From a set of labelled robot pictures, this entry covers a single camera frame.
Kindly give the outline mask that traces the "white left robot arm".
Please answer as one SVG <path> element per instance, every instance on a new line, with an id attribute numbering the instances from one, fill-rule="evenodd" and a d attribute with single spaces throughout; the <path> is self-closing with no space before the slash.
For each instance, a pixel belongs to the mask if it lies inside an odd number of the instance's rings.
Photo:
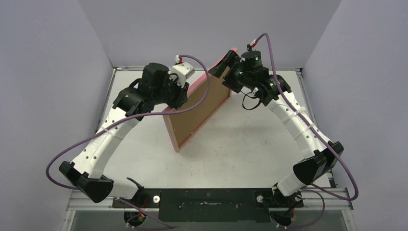
<path id="1" fill-rule="evenodd" d="M 103 171 L 125 136 L 158 104 L 179 109 L 187 102 L 187 79 L 195 70 L 189 63 L 171 68 L 150 63 L 140 78 L 121 90 L 113 101 L 96 138 L 72 161 L 64 161 L 59 171 L 91 201 L 99 203 L 107 197 L 122 197 L 131 207 L 143 202 L 143 193 L 134 180 L 113 180 Z"/>

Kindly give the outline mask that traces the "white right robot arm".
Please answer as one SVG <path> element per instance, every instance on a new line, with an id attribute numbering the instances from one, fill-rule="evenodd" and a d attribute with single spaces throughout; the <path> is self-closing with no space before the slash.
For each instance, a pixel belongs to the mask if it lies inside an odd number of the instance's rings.
<path id="1" fill-rule="evenodd" d="M 280 75 L 274 77 L 263 66 L 260 51 L 238 55 L 230 50 L 209 74 L 222 79 L 222 84 L 236 93 L 243 87 L 252 90 L 253 97 L 279 118 L 300 148 L 304 159 L 272 187 L 271 205 L 290 205 L 301 188 L 311 185 L 337 163 L 333 152 L 341 155 L 342 144 L 332 142 L 318 131 L 306 109 L 298 104 L 289 84 Z"/>

